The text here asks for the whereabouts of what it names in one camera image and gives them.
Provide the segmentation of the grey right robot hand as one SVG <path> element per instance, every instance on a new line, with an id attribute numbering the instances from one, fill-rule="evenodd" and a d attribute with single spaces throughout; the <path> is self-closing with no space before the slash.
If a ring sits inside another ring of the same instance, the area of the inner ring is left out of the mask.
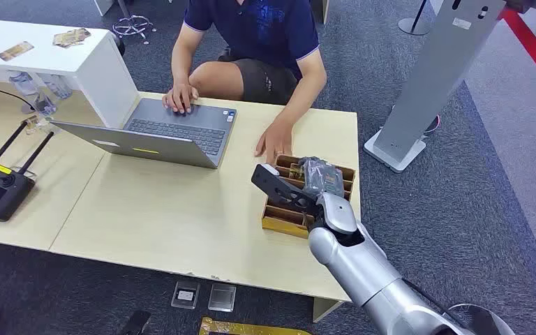
<path id="1" fill-rule="evenodd" d="M 357 224 L 352 207 L 344 198 L 342 171 L 315 156 L 303 157 L 299 164 L 304 176 L 303 191 L 322 207 L 325 224 L 339 234 L 353 234 Z"/>

